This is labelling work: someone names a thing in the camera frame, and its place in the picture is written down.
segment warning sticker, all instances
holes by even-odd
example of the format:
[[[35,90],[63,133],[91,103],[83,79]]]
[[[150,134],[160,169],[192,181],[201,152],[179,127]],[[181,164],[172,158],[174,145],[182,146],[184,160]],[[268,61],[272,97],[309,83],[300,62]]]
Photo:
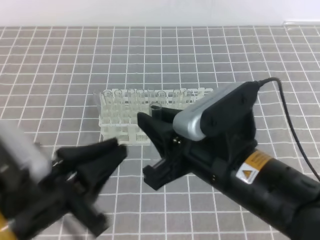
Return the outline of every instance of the warning sticker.
[[[257,150],[244,161],[235,176],[247,184],[252,184],[270,159],[272,159],[271,156]]]

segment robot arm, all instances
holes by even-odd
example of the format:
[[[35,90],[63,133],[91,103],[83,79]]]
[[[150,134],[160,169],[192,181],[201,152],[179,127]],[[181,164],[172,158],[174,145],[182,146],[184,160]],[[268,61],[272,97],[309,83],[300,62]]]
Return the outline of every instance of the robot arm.
[[[253,105],[261,84],[236,83],[185,110],[138,113],[162,158],[143,169],[157,190],[193,173],[292,240],[320,236],[320,184],[256,149]]]
[[[23,132],[0,124],[0,239],[30,240],[72,213],[94,235],[108,228],[92,204],[127,156],[115,138],[62,147],[49,161]]]

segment screw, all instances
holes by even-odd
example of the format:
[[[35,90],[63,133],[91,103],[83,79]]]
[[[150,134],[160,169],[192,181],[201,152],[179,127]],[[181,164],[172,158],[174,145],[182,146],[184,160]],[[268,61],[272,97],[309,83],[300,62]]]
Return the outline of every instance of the screw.
[[[172,141],[174,144],[181,144],[181,140],[178,137],[175,137]]]

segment test tube rack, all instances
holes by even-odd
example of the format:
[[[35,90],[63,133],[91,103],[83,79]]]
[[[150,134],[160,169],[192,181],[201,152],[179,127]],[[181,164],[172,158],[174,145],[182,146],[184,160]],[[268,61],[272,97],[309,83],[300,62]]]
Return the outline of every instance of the test tube rack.
[[[104,92],[94,93],[95,103],[99,111],[99,126],[104,140],[116,137],[122,144],[149,144],[147,135],[139,128],[137,123],[137,113],[149,114],[149,105],[152,102],[160,103],[162,107],[184,109],[193,104],[196,100],[203,98],[213,91],[212,88],[181,88],[180,95],[174,94],[175,90],[154,90],[155,96],[162,94],[161,99],[148,94],[148,90],[143,90],[140,100],[137,95],[132,96],[126,89],[121,89],[122,98],[116,100],[115,92],[119,89],[106,90],[112,93],[112,99],[106,100]]]

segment white grid mat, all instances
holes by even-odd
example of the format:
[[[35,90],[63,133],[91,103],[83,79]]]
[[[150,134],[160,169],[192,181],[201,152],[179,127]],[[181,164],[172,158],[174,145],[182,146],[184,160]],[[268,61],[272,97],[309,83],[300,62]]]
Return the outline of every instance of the white grid mat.
[[[213,88],[279,77],[310,161],[320,172],[320,28],[0,27],[0,118],[51,156],[99,141],[94,90]],[[279,94],[254,106],[259,148],[312,177],[288,130]],[[284,240],[282,234],[193,175],[159,191],[143,183],[156,162],[146,145],[109,179],[98,205],[111,227],[101,240]],[[37,240],[91,239],[67,215]]]

